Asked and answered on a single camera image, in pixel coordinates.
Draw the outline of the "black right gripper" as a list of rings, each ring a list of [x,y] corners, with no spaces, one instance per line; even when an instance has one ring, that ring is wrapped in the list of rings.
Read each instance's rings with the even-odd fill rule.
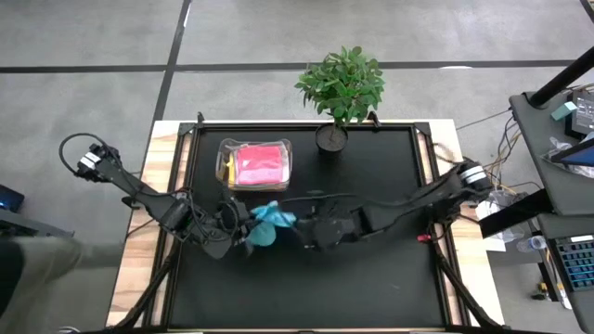
[[[316,253],[333,249],[342,243],[356,242],[361,236],[360,223],[347,210],[313,212],[297,221],[294,217],[283,216],[282,226],[295,229],[303,248]]]

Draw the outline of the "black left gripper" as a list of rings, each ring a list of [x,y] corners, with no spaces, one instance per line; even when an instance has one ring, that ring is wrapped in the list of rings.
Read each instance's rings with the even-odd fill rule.
[[[259,219],[259,208],[248,211],[246,204],[238,200],[228,200],[219,203],[220,225],[230,236],[233,245],[242,242],[246,257],[254,251],[254,245],[245,237],[251,232]]]

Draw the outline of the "teal microfiber towel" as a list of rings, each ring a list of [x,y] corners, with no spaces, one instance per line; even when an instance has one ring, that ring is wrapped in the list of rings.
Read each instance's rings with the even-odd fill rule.
[[[276,228],[287,228],[282,226],[283,216],[294,217],[297,221],[297,217],[292,212],[283,212],[276,200],[256,208],[260,209],[260,221],[246,237],[254,246],[267,247],[275,242],[277,237]]]

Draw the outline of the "clear plastic bin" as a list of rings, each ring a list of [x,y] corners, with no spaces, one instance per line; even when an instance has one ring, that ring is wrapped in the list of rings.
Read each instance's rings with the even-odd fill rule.
[[[253,185],[253,186],[242,186],[235,184],[230,186],[227,181],[226,175],[226,158],[230,152],[236,152],[239,148],[246,146],[280,146],[283,150],[283,156],[285,159],[284,167],[284,181],[280,184],[269,184],[269,185]],[[216,178],[225,185],[228,189],[233,191],[283,191],[285,190],[291,180],[291,169],[292,169],[292,144],[287,139],[280,139],[273,142],[245,142],[237,141],[231,138],[224,139],[219,146],[216,164],[215,164],[215,176]]]

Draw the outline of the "pink microfiber towel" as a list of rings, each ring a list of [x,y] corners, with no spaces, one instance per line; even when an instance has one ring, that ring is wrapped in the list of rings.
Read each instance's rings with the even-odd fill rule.
[[[280,146],[246,146],[235,152],[235,180],[242,186],[280,184],[284,167]]]

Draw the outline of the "black table mat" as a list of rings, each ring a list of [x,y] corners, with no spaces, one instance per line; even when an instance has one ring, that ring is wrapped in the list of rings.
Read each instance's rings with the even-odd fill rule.
[[[421,183],[410,130],[354,129],[341,154],[318,152],[312,130],[235,132],[238,141],[288,139],[293,167],[283,192],[241,193],[250,208],[271,200],[307,214],[318,193],[337,207],[362,198],[405,199]],[[438,328],[445,322],[433,253],[418,242],[422,212],[377,210],[389,231],[333,250],[305,249],[288,229],[274,244],[247,254],[232,249],[215,260],[194,245],[181,250],[172,328]]]

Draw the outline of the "white paper sheet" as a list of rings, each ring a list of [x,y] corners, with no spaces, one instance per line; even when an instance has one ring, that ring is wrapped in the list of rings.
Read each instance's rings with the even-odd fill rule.
[[[493,213],[499,212],[500,207],[498,204],[496,204],[494,202],[485,200],[485,201],[480,202],[474,210],[475,210],[477,218],[479,220],[481,220]],[[499,251],[499,252],[506,251],[505,241],[502,239],[501,233],[495,234],[494,236],[491,236],[489,238],[485,238],[484,244],[485,244],[485,249],[487,251]]]

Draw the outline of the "person's leg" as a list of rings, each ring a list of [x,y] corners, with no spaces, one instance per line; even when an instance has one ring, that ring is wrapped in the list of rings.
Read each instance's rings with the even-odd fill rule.
[[[56,282],[76,269],[110,267],[122,253],[117,243],[0,238],[0,334],[45,334]]]

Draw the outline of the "clear plastic bottle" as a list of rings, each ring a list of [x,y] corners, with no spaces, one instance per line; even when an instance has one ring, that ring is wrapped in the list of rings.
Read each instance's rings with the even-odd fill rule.
[[[546,239],[540,235],[524,238],[516,244],[517,250],[523,253],[542,251],[547,247],[548,245]]]

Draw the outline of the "dark device with blue light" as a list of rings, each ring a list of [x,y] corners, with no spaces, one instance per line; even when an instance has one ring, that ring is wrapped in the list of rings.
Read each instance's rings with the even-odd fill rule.
[[[18,191],[0,185],[0,210],[19,212],[24,199]]]

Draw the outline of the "grey side desk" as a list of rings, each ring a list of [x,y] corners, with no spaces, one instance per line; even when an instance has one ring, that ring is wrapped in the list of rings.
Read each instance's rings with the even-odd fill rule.
[[[575,142],[564,134],[564,125],[551,118],[551,113],[562,105],[565,96],[555,96],[543,109],[535,109],[529,104],[531,96],[530,93],[511,96],[510,106],[543,188],[482,219],[482,235],[487,238],[535,218],[549,242],[558,238],[594,237],[594,179],[566,172],[542,159],[550,150],[552,137]]]

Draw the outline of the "clear plastic bag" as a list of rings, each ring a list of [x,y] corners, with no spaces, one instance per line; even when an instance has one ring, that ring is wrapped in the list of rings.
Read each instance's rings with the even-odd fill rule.
[[[589,140],[591,138],[585,138],[580,143],[582,143],[586,140]],[[565,143],[565,142],[557,140],[554,137],[551,137],[550,144],[551,144],[550,150],[546,154],[543,155],[543,157],[542,157],[543,160],[553,164],[556,167],[559,167],[559,168],[565,170],[568,173],[573,173],[573,174],[585,176],[590,179],[594,179],[594,167],[578,166],[578,165],[564,165],[564,164],[552,162],[550,160],[552,155],[559,153],[562,150],[574,147],[574,146],[578,145],[579,143],[576,145],[572,145],[570,143]]]

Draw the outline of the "backlit computer keyboard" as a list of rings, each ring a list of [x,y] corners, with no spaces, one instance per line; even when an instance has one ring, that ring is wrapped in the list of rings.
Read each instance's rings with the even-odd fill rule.
[[[594,235],[555,238],[554,243],[571,291],[594,289]]]

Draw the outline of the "blue screen tablet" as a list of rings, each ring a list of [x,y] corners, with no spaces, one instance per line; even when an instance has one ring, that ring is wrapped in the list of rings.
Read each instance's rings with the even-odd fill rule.
[[[564,165],[594,167],[594,138],[562,150],[552,155],[550,160]]]

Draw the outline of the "black screen device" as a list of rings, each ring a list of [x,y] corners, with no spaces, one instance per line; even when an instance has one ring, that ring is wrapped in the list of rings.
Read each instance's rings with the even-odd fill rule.
[[[574,90],[567,97],[575,109],[565,117],[565,134],[583,139],[594,132],[594,88]]]

